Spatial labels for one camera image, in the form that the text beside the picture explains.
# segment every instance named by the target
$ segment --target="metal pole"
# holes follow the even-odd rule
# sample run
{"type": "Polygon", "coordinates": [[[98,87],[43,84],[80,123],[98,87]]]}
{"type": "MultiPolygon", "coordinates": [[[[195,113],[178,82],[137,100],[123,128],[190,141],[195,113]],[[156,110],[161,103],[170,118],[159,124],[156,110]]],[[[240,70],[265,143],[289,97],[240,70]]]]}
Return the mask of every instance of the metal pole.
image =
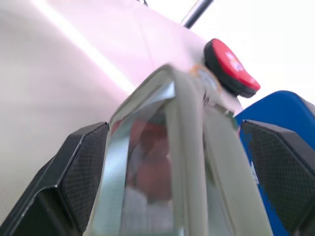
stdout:
{"type": "Polygon", "coordinates": [[[199,0],[182,21],[182,26],[190,29],[207,10],[213,0],[199,0]]]}

